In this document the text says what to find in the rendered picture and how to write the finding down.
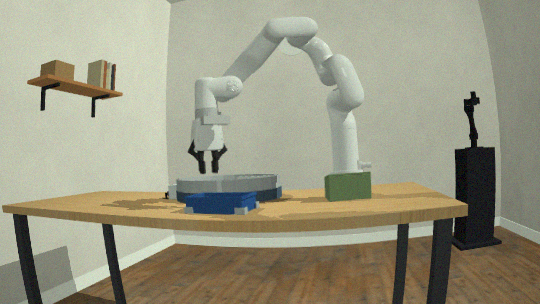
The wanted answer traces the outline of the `blue crate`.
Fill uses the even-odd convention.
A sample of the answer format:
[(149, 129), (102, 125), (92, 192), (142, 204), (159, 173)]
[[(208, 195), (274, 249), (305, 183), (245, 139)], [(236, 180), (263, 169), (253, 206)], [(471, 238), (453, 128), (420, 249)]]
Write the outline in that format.
[[(252, 193), (246, 195), (248, 193)], [(243, 196), (244, 195), (244, 196)], [(257, 192), (204, 192), (184, 197), (186, 207), (199, 214), (235, 214), (234, 208), (256, 208)]]

